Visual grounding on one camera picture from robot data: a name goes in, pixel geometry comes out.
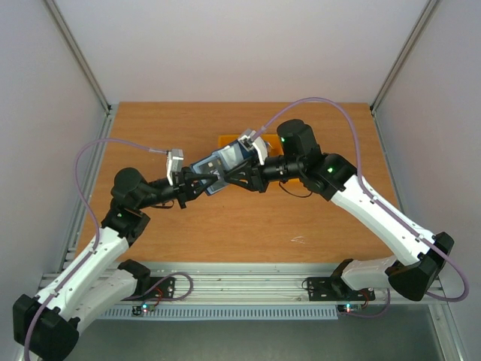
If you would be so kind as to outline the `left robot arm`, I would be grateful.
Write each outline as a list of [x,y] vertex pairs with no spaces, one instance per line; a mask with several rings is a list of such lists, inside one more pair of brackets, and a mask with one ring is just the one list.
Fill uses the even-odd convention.
[[145,208],[170,201],[184,207],[218,180],[217,174],[187,167],[152,182],[135,168],[119,171],[110,209],[91,242],[35,296],[23,294],[15,301],[14,340],[23,346],[23,359],[64,360],[80,334],[110,306],[156,293],[151,271],[132,259],[121,262],[106,280],[99,278],[144,232],[150,221]]

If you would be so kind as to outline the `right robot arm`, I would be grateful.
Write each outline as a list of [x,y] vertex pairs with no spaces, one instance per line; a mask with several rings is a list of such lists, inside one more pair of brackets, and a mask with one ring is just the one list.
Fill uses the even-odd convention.
[[391,287],[418,302],[428,294],[446,263],[454,241],[415,224],[358,177],[357,168],[336,153],[324,153],[303,120],[277,127],[283,155],[244,160],[225,174],[225,181],[263,193],[276,181],[297,178],[310,192],[353,215],[392,251],[384,259],[344,260],[331,274],[330,288],[339,299],[361,289]]

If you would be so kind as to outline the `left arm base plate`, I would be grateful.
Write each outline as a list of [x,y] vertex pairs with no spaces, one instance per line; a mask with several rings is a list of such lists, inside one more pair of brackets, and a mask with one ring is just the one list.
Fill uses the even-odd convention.
[[176,284],[175,277],[147,277],[138,280],[135,291],[123,301],[146,301],[151,299],[173,299]]

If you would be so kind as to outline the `blue card holder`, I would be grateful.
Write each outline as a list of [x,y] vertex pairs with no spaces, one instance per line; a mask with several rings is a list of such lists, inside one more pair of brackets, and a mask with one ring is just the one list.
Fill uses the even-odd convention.
[[227,171],[233,169],[236,165],[242,163],[244,160],[249,159],[251,156],[257,156],[257,154],[255,151],[246,150],[238,141],[236,141],[230,145],[215,150],[208,157],[211,156],[218,156],[222,160],[224,172],[226,173]]

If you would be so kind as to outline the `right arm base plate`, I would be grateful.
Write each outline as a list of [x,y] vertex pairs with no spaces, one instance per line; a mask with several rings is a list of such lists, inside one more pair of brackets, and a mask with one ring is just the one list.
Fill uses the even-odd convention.
[[331,285],[329,277],[305,278],[301,288],[307,292],[311,302],[370,302],[376,299],[374,291],[369,289],[347,290],[345,293],[339,293]]

